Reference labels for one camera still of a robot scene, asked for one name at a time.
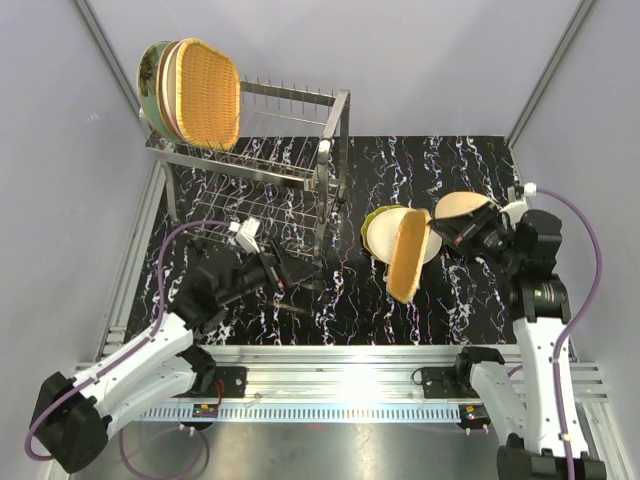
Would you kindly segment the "wooden plate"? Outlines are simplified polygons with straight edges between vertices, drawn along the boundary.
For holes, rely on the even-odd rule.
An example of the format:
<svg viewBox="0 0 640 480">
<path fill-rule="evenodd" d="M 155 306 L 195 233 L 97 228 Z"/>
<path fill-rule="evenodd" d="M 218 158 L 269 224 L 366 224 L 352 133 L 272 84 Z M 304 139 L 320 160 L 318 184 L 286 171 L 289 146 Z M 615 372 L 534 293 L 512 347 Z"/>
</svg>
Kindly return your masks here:
<svg viewBox="0 0 640 480">
<path fill-rule="evenodd" d="M 238 70 L 223 53 L 197 38 L 181 42 L 176 58 L 176 118 L 194 146 L 228 151 L 239 137 Z"/>
</svg>

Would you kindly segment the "stainless steel dish rack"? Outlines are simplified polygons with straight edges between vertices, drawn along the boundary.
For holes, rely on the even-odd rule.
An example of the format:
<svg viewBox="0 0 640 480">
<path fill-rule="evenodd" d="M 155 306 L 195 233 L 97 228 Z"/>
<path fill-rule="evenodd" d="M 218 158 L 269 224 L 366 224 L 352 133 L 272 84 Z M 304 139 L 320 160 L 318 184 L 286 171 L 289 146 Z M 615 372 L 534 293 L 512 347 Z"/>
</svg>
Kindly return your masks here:
<svg viewBox="0 0 640 480">
<path fill-rule="evenodd" d="M 332 214 L 346 200 L 351 93 L 260 80 L 240 83 L 239 137 L 228 150 L 151 134 L 147 149 L 165 173 L 168 212 L 199 221 L 192 238 L 236 248 L 224 222 L 259 223 L 257 240 L 279 242 L 317 266 Z"/>
</svg>

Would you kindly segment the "yellow green plate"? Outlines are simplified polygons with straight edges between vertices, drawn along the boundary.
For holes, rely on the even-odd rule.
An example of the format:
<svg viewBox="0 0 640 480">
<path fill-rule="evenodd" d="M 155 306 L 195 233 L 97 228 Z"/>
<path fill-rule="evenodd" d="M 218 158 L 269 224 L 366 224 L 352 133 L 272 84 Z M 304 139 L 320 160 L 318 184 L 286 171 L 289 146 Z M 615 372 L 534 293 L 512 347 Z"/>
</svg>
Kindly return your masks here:
<svg viewBox="0 0 640 480">
<path fill-rule="evenodd" d="M 361 243 L 365 250 L 376 260 L 382 261 L 379 251 L 389 256 L 389 235 L 397 231 L 399 220 L 395 210 L 403 212 L 403 205 L 381 206 L 369 213 L 360 228 Z"/>
</svg>

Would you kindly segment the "cream round plate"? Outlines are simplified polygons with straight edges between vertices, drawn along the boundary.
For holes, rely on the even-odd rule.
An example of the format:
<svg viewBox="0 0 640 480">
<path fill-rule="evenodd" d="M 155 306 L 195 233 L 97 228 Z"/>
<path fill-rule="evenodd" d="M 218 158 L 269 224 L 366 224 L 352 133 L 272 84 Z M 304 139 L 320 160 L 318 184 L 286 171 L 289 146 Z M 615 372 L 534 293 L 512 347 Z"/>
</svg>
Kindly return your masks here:
<svg viewBox="0 0 640 480">
<path fill-rule="evenodd" d="M 370 213 L 361 227 L 364 248 L 384 264 L 391 263 L 401 220 L 411 211 L 402 205 L 390 205 Z"/>
</svg>

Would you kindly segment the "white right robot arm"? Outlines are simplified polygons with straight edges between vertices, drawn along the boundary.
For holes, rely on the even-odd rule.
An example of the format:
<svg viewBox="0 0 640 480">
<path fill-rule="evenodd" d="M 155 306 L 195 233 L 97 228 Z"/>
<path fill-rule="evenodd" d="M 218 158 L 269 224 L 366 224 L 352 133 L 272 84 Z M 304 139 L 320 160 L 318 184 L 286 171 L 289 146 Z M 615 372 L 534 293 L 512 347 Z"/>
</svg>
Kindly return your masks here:
<svg viewBox="0 0 640 480">
<path fill-rule="evenodd" d="M 507 282 L 524 392 L 515 391 L 495 348 L 463 348 L 452 375 L 458 393 L 478 395 L 486 408 L 500 441 L 499 478 L 606 478 L 604 462 L 589 452 L 575 405 L 568 292 L 554 272 L 561 220 L 527 210 L 509 226 L 500 208 L 487 202 L 430 225 L 457 252 L 496 263 Z"/>
</svg>

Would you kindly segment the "mint green flower plate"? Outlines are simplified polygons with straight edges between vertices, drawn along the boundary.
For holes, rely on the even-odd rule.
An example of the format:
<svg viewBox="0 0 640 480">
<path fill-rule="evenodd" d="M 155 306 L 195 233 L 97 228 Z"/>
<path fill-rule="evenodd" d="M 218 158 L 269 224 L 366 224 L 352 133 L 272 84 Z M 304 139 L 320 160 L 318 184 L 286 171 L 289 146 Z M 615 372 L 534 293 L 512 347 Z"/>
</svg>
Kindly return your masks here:
<svg viewBox="0 0 640 480">
<path fill-rule="evenodd" d="M 165 138 L 169 130 L 162 119 L 157 96 L 158 68 L 162 53 L 169 41 L 160 41 L 150 45 L 142 55 L 137 72 L 138 99 L 149 125 Z"/>
</svg>

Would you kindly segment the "cream and pink plate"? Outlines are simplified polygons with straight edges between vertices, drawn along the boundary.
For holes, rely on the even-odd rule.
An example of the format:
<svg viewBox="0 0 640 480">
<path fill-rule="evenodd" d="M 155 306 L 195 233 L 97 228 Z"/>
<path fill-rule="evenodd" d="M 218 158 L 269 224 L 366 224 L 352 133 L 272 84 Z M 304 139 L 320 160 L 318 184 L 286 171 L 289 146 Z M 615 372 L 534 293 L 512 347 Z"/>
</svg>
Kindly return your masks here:
<svg viewBox="0 0 640 480">
<path fill-rule="evenodd" d="M 182 40 L 173 42 L 168 50 L 162 69 L 162 102 L 164 112 L 169 122 L 170 131 L 178 138 L 178 142 L 184 142 L 184 137 L 177 120 L 177 54 Z"/>
</svg>

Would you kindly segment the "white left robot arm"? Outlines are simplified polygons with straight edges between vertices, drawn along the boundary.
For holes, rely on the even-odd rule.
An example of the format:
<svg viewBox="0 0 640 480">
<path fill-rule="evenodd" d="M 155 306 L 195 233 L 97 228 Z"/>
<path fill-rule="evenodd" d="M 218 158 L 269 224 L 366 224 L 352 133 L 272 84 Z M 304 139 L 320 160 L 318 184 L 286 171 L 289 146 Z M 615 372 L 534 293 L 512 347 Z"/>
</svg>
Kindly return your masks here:
<svg viewBox="0 0 640 480">
<path fill-rule="evenodd" d="M 227 270 L 199 265 L 169 310 L 146 330 L 93 366 L 71 377 L 56 372 L 43 382 L 30 436 L 73 474 L 152 406 L 180 395 L 222 393 L 216 362 L 199 343 L 225 307 L 261 288 L 295 287 L 319 270 L 275 241 Z"/>
</svg>

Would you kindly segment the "black marble pattern mat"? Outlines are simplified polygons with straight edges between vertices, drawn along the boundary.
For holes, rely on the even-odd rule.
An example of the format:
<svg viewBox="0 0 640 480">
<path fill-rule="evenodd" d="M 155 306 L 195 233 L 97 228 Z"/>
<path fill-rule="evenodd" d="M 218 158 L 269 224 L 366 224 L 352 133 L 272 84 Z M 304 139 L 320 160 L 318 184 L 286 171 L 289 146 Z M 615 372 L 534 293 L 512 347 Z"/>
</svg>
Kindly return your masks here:
<svg viewBox="0 0 640 480">
<path fill-rule="evenodd" d="M 413 303 L 386 292 L 386 266 L 364 250 L 360 228 L 381 206 L 434 211 L 454 191 L 478 192 L 499 204 L 517 178 L 512 153 L 499 136 L 355 136 L 348 154 L 346 201 L 330 220 L 321 275 L 287 292 L 263 288 L 226 308 L 205 337 L 213 345 L 484 345 L 515 344 L 499 292 L 499 270 L 466 260 L 444 247 L 422 270 Z M 177 226 L 162 192 L 126 323 L 126 340 L 155 318 L 159 307 L 157 260 Z M 233 267 L 243 251 L 199 243 L 191 229 L 165 254 L 165 308 L 187 275 L 208 263 Z"/>
</svg>

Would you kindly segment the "peach bird plate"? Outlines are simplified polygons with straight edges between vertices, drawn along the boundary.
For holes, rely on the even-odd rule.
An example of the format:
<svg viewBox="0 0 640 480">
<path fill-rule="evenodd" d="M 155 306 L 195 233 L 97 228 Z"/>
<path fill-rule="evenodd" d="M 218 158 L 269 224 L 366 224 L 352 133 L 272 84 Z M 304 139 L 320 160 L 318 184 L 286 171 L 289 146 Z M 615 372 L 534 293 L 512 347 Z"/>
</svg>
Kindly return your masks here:
<svg viewBox="0 0 640 480">
<path fill-rule="evenodd" d="M 489 197 L 477 192 L 456 191 L 444 195 L 435 206 L 434 218 L 442 219 L 466 215 L 486 203 L 492 203 Z"/>
<path fill-rule="evenodd" d="M 165 130 L 168 132 L 168 134 L 166 135 L 166 138 L 173 142 L 177 142 L 179 140 L 179 137 L 177 136 L 177 132 L 175 131 L 175 128 L 173 127 L 170 121 L 169 115 L 167 113 L 167 110 L 165 108 L 163 75 L 164 75 L 164 68 L 165 68 L 167 59 L 169 57 L 169 54 L 177 44 L 178 44 L 177 40 L 170 41 L 167 43 L 167 45 L 164 47 L 164 49 L 160 54 L 158 65 L 157 65 L 157 71 L 156 71 L 157 106 L 158 106 L 162 123 L 165 127 Z"/>
</svg>

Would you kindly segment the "aluminium mounting rail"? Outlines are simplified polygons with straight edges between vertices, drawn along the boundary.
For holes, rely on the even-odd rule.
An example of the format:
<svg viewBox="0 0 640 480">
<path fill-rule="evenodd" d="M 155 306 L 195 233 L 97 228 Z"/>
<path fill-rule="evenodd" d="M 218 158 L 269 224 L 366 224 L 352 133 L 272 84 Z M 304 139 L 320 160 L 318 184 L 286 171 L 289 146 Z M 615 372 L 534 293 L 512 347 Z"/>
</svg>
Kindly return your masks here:
<svg viewBox="0 0 640 480">
<path fill-rule="evenodd" d="M 196 422 L 196 406 L 221 403 L 224 421 L 458 422 L 479 396 L 454 382 L 458 346 L 204 346 L 216 362 L 222 393 L 180 395 L 141 418 Z M 524 376 L 517 346 L 501 345 L 518 394 Z M 602 400 L 596 367 L 570 362 L 575 405 Z"/>
</svg>

